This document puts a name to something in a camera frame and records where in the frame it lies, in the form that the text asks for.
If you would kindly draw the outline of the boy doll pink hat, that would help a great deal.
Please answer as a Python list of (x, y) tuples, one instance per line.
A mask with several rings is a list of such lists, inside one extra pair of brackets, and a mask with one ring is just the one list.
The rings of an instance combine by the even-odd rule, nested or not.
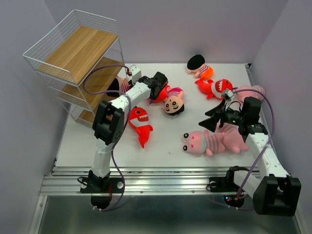
[(170, 88), (164, 100), (163, 109), (165, 113), (176, 116), (184, 112), (184, 92), (179, 87)]
[(115, 91), (106, 93), (107, 96), (117, 98), (120, 96), (120, 92), (126, 93), (133, 87), (132, 81), (128, 78), (121, 78), (116, 76), (113, 82), (108, 87), (107, 91)]

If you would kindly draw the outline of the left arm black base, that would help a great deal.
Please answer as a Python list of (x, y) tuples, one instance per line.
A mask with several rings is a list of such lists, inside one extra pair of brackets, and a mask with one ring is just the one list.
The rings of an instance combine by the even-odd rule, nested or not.
[(110, 178), (110, 173), (104, 178), (97, 177), (90, 170), (88, 176), (77, 178), (81, 194), (90, 194), (90, 202), (94, 210), (108, 212), (115, 210), (120, 203), (125, 191), (125, 178)]

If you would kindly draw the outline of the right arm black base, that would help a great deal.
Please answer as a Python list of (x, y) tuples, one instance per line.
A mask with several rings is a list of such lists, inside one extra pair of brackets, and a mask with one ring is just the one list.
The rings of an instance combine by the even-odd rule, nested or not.
[(230, 167), (224, 177), (210, 177), (209, 183), (206, 186), (206, 190), (211, 193), (226, 193), (223, 195), (223, 202), (217, 204), (225, 205), (228, 208), (233, 208), (240, 211), (250, 211), (253, 208), (243, 208), (244, 195), (240, 195), (239, 199), (236, 200), (236, 195), (229, 195), (229, 192), (238, 192), (239, 186), (234, 183), (235, 172), (248, 172), (249, 169), (246, 167), (233, 166)]

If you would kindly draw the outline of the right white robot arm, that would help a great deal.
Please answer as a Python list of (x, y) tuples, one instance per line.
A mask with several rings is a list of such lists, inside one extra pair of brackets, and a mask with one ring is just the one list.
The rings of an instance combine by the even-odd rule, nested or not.
[(229, 206), (239, 208), (244, 195), (252, 198), (253, 209), (259, 215), (294, 216), (301, 182), (280, 164), (271, 146), (272, 134), (259, 122), (261, 101), (247, 97), (241, 111), (232, 110), (223, 100), (206, 112), (208, 118), (199, 126), (212, 132), (218, 126), (234, 124), (254, 157), (251, 168), (230, 167), (224, 177), (210, 177), (207, 189), (225, 195), (233, 192), (235, 197), (225, 199)]

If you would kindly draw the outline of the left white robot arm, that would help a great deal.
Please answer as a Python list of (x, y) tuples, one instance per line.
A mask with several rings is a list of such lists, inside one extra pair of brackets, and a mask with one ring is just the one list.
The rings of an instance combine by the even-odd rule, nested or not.
[(110, 179), (110, 162), (115, 145), (119, 142), (128, 123), (133, 107), (146, 99), (155, 100), (168, 83), (167, 77), (160, 73), (149, 78), (141, 75), (136, 66), (126, 71), (130, 79), (130, 90), (119, 91), (120, 96), (112, 101), (102, 101), (97, 109), (92, 125), (96, 141), (95, 158), (87, 177), (78, 178), (80, 192), (83, 194), (108, 193), (116, 189), (119, 181)]

